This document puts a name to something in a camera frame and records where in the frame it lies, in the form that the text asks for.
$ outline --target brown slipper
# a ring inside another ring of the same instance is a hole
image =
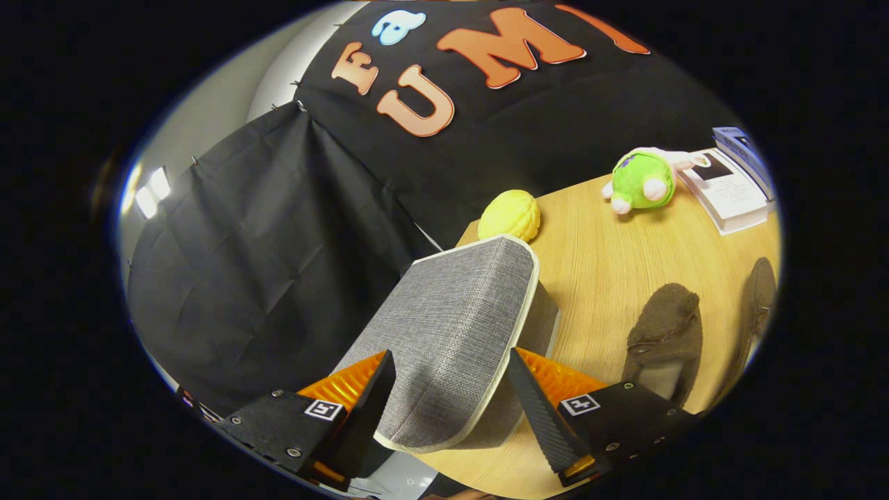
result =
[[[681,407],[701,363],[699,297],[670,283],[654,292],[627,338],[623,382],[641,383]]]
[[[753,264],[753,271],[744,282],[741,295],[741,332],[738,348],[732,362],[725,373],[722,386],[719,388],[714,404],[718,403],[741,378],[744,368],[753,359],[760,341],[763,339],[769,313],[774,306],[777,284],[772,264],[765,257],[760,257]]]

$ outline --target book cover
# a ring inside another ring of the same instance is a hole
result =
[[[696,165],[677,177],[698,198],[721,234],[730,234],[764,222],[768,206],[762,190],[717,148],[695,151],[709,166]]]
[[[713,139],[727,156],[731,157],[765,194],[769,201],[775,199],[772,176],[766,169],[756,146],[740,128],[716,127]]]

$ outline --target yellow ball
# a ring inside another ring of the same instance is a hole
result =
[[[541,210],[531,193],[509,190],[496,197],[482,213],[478,221],[478,239],[506,233],[531,241],[540,226]]]

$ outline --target wooden table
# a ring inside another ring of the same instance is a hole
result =
[[[744,279],[762,256],[772,262],[776,276],[781,272],[778,214],[721,236],[677,180],[666,206],[618,216],[601,195],[610,179],[608,174],[538,198],[541,228],[531,248],[541,261],[541,283],[562,310],[551,358],[603,382],[619,382],[627,334],[643,306],[659,287],[679,283],[701,298],[701,365],[684,406],[701,412],[712,404],[737,345]],[[472,222],[457,246],[477,241],[477,226]],[[417,457],[496,496],[536,500],[569,489],[549,469],[524,417],[498,448]]]

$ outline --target ceiling light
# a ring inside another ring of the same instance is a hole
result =
[[[148,186],[155,193],[158,200],[166,198],[170,194],[170,182],[166,178],[166,167],[162,166],[151,174]]]
[[[142,188],[136,192],[136,205],[139,206],[142,215],[145,215],[146,219],[154,217],[157,213],[155,196],[151,194],[151,191],[149,191],[148,188]]]

